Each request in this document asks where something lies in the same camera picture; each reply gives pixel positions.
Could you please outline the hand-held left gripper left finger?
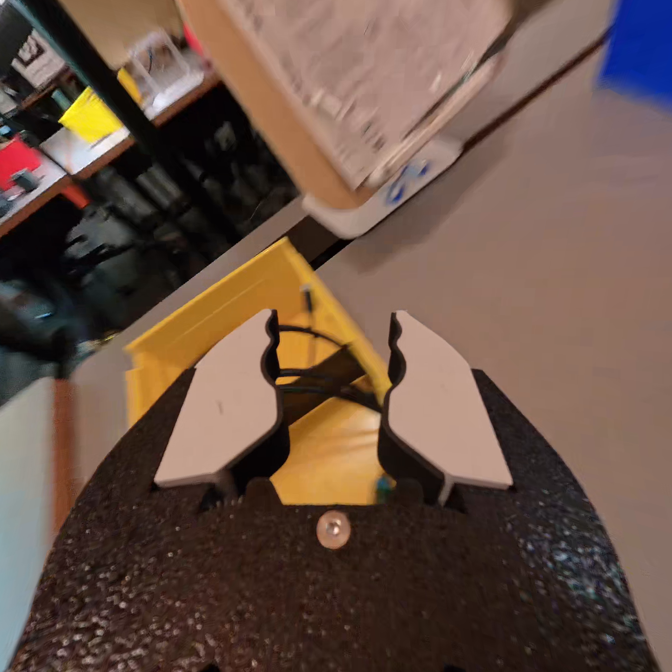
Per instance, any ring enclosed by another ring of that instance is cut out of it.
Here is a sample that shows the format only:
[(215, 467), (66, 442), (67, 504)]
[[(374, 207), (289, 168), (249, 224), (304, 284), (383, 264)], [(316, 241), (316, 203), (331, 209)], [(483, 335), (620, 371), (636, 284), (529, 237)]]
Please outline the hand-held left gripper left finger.
[(198, 361), (154, 481), (246, 490), (290, 455), (277, 348), (276, 310), (260, 310)]

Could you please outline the yellow box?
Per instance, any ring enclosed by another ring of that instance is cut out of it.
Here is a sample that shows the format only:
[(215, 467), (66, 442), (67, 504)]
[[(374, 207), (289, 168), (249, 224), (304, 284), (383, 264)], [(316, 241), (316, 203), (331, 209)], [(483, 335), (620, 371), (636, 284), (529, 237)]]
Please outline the yellow box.
[(84, 89), (58, 123), (89, 145), (95, 145), (124, 128), (92, 87)]

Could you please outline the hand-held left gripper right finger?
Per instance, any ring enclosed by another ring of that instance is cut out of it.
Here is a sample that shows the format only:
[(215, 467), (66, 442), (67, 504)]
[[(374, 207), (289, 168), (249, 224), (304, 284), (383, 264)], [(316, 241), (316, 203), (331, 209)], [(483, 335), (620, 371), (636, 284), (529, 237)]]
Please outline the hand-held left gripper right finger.
[(466, 359), (406, 310), (391, 314), (388, 338), (391, 387), (378, 434), (386, 474), (415, 482), (428, 505), (445, 505), (456, 485), (509, 490), (513, 476)]

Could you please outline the black metal post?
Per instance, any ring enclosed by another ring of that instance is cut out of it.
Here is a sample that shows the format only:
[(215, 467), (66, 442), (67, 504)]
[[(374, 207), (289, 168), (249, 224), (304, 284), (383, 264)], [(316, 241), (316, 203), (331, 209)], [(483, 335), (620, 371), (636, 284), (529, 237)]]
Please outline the black metal post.
[(156, 125), (123, 88), (63, 5), (59, 1), (12, 1), (12, 5), (93, 88), (128, 129), (135, 143), (168, 174), (227, 244), (239, 243), (242, 237), (230, 218), (191, 174), (174, 147), (162, 139)]

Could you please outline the red box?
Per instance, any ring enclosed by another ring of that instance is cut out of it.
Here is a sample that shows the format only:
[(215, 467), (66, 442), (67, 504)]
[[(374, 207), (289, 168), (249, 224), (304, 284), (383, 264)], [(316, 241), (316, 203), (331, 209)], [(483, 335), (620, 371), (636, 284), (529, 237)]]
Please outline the red box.
[(42, 165), (42, 154), (20, 136), (1, 141), (1, 190), (15, 186), (13, 175), (23, 170), (35, 171)]

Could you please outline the white paper sheet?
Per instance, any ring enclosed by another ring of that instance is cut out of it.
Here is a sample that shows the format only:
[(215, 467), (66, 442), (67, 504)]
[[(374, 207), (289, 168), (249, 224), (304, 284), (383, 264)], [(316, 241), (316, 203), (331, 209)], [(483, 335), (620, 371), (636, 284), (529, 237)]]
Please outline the white paper sheet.
[(379, 186), (492, 78), (509, 1), (219, 1), (351, 188)]

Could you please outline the blue plastic bin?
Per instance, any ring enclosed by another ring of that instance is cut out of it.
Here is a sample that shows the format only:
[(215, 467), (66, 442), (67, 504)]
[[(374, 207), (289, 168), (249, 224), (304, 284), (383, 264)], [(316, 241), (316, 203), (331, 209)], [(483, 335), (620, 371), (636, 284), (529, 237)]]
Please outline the blue plastic bin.
[(617, 1), (597, 87), (671, 112), (671, 2)]

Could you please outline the wooden shelf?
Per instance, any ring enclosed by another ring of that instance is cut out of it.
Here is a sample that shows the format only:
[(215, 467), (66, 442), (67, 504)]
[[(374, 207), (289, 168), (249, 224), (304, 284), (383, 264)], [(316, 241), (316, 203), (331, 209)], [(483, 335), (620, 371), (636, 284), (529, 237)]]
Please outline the wooden shelf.
[[(160, 127), (221, 82), (212, 69), (192, 73), (178, 89), (159, 94), (145, 113), (155, 126)], [(17, 192), (10, 199), (9, 212), (1, 217), (1, 236), (16, 229), (53, 198), (66, 196), (68, 190), (109, 165), (134, 144), (125, 128), (94, 145), (84, 142), (69, 130), (56, 133), (40, 145), (44, 158), (36, 172), (37, 189)]]

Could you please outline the yellow plastic bin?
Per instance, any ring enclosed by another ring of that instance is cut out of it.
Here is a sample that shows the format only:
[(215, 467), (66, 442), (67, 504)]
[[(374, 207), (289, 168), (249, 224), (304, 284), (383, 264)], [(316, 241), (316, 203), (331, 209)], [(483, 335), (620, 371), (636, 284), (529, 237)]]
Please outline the yellow plastic bin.
[[(312, 329), (333, 340), (283, 332), (281, 368), (311, 364), (353, 382), (382, 402), (387, 365), (303, 255), (284, 237), (175, 310), (125, 346), (128, 424), (135, 424), (178, 376), (257, 313), (274, 309), (279, 324)], [(320, 394), (291, 393), (287, 463), (272, 477), (281, 499), (296, 504), (366, 505), (383, 474), (377, 457), (380, 416)]]

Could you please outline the clear plastic box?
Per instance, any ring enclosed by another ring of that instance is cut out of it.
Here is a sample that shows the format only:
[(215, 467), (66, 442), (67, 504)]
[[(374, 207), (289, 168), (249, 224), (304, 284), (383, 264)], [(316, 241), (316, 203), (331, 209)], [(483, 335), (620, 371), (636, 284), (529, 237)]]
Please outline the clear plastic box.
[(144, 109), (166, 107), (205, 79), (202, 59), (180, 49), (163, 29), (151, 31), (130, 46), (126, 66)]

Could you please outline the cardboard box with label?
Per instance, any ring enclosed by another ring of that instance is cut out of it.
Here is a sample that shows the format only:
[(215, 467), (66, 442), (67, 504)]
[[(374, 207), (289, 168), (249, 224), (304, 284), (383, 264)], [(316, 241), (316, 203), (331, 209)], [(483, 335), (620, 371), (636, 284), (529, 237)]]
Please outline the cardboard box with label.
[[(351, 188), (340, 176), (219, 1), (176, 1), (175, 4), (185, 26), (302, 194), (314, 196), (337, 209), (363, 205), (374, 195), (382, 184)], [(492, 78), (499, 66), (498, 42), (513, 19), (513, 2), (510, 4), (511, 19), (491, 48), (495, 62)]]

